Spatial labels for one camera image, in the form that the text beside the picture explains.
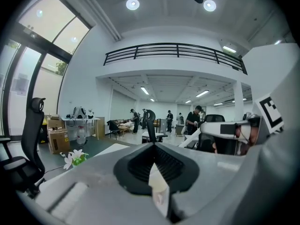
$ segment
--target black hair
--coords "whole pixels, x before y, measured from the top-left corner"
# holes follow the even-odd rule
[[[195,110],[199,110],[199,111],[202,111],[202,107],[200,105],[198,105]]]

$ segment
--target ceiling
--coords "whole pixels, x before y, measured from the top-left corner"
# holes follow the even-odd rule
[[[285,17],[271,0],[214,0],[214,12],[207,12],[194,0],[139,0],[140,7],[135,11],[126,8],[126,1],[96,0],[120,34],[143,27],[186,25],[217,33],[221,46],[237,50],[236,55],[244,55],[248,49],[228,34],[251,47],[284,38],[294,42]]]
[[[232,104],[231,100],[234,100],[233,83],[226,78],[221,81],[198,76],[143,74],[110,79],[145,101],[153,98],[157,102],[184,104],[192,100],[189,104],[214,105],[227,100]],[[149,95],[142,91],[142,86],[146,88]],[[204,90],[209,90],[209,93],[196,97]],[[247,101],[252,100],[249,86],[243,84],[242,91]]]

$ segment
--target plastic jug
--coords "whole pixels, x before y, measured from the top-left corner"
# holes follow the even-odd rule
[[[83,126],[78,126],[77,130],[77,143],[84,144],[85,143],[85,131]]]

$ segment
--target black metal railing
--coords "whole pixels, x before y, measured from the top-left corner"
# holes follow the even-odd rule
[[[210,60],[217,64],[232,67],[247,74],[243,61],[218,50],[185,43],[151,43],[125,47],[106,53],[103,66],[123,59],[147,58],[150,56],[177,56],[177,58],[196,58]]]

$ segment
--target flower bouquet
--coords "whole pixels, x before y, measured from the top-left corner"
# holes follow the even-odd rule
[[[82,149],[80,149],[79,151],[74,149],[73,152],[69,152],[68,157],[65,157],[66,164],[64,165],[64,169],[67,170],[71,165],[74,167],[84,162],[88,154],[82,151]]]

